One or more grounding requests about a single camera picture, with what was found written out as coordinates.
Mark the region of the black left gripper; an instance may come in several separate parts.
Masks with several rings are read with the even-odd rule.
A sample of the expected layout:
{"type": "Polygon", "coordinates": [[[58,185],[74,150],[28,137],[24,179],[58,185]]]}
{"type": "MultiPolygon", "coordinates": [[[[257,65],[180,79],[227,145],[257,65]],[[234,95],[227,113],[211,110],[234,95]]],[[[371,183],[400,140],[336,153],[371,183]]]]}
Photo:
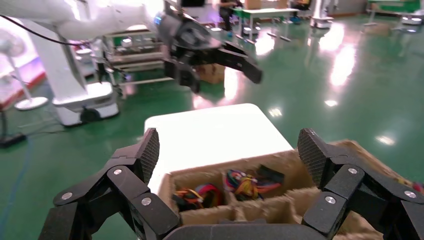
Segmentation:
{"type": "Polygon", "coordinates": [[[257,61],[237,44],[217,40],[198,21],[185,15],[163,14],[158,37],[164,44],[164,75],[200,92],[200,77],[192,66],[218,64],[242,72],[260,84],[263,70],[257,61]]]}

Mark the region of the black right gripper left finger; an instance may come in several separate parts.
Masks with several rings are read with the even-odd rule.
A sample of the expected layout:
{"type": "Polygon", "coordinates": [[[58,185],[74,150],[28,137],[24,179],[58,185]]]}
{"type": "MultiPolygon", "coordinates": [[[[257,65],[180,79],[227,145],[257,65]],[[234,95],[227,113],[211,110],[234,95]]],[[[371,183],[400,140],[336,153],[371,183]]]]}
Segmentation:
{"type": "Polygon", "coordinates": [[[164,239],[181,221],[148,187],[159,154],[155,128],[139,143],[117,149],[101,170],[57,194],[40,239],[90,240],[115,214],[139,239],[164,239]]]}

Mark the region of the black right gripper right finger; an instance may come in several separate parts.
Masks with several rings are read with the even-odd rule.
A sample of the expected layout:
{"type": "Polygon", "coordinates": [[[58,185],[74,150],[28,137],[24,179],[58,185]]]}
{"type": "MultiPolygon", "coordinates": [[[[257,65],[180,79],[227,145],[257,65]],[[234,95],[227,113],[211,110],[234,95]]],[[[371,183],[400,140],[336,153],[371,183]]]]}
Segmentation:
{"type": "Polygon", "coordinates": [[[385,240],[424,237],[424,196],[367,164],[347,148],[300,130],[298,155],[320,190],[302,224],[332,239],[350,212],[361,215],[385,240]]]}

